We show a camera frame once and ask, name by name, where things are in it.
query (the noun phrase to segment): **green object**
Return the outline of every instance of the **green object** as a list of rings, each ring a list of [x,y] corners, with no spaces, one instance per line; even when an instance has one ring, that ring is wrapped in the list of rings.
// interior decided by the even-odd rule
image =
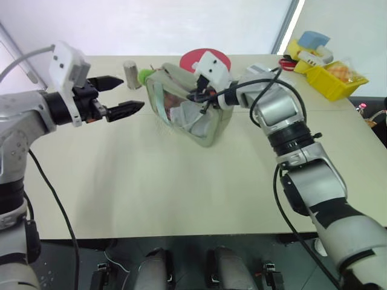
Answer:
[[[137,76],[138,81],[145,86],[146,78],[153,74],[156,70],[154,69],[142,69]]]

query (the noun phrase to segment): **table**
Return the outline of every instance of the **table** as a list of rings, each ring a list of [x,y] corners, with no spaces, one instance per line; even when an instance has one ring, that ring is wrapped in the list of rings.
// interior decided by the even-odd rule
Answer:
[[[178,56],[92,56],[89,77],[125,79],[122,63],[139,68],[178,64]],[[232,74],[278,56],[230,56]],[[353,207],[387,225],[387,150],[348,100],[331,103],[304,76],[283,72],[295,83],[308,111],[312,133],[343,176]],[[202,148],[176,134],[155,116],[145,88],[124,84],[100,94],[114,106],[143,100],[137,114],[113,123],[58,127],[32,149],[57,190],[78,239],[191,234],[288,233],[272,190],[275,154],[246,109],[235,108],[218,142]],[[25,189],[41,239],[68,239],[64,219],[31,160]],[[285,211],[299,231],[315,231],[308,217],[294,213],[280,190]]]

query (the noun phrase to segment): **red lid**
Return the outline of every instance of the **red lid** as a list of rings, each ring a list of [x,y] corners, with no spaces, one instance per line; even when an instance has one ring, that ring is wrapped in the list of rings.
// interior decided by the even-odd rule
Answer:
[[[230,71],[231,69],[231,61],[230,59],[222,52],[218,50],[213,50],[212,48],[199,48],[197,50],[192,50],[185,55],[183,55],[180,59],[180,67],[184,68],[186,71],[189,71],[191,73],[195,72],[195,68],[192,66],[194,63],[198,63],[201,59],[201,56],[206,52],[210,51],[214,56],[219,58],[222,63],[224,63],[227,67],[227,69]]]

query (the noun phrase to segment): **yellow tray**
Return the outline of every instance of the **yellow tray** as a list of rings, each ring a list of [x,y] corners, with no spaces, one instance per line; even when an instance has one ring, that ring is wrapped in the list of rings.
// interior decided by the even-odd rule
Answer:
[[[335,64],[344,65],[342,62],[333,62],[324,67],[314,66],[306,70],[308,83],[318,90],[329,101],[336,101],[349,97],[360,85],[368,83],[365,77],[351,83],[344,83],[326,69]]]

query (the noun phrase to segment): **floor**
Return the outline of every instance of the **floor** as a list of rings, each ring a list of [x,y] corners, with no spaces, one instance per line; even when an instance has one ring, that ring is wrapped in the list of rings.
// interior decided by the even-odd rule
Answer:
[[[285,289],[330,290],[335,289],[301,245],[279,243],[275,235],[249,234],[238,236],[181,236],[118,239],[106,250],[116,262],[120,262],[131,274],[124,289],[133,289],[138,266],[144,256],[154,248],[163,247],[174,257],[176,289],[205,289],[204,261],[206,251],[223,245],[233,249],[244,261],[252,275],[260,272],[262,261],[276,264],[285,281]],[[80,290],[89,290],[91,275],[97,264],[106,262],[101,251],[81,249]],[[337,272],[329,258],[321,257],[326,267],[336,276]],[[42,254],[33,268],[43,290],[72,289],[73,249],[70,246],[43,243]],[[118,270],[115,286],[122,289],[126,273]],[[255,278],[259,289],[271,289],[262,285],[261,278]]]

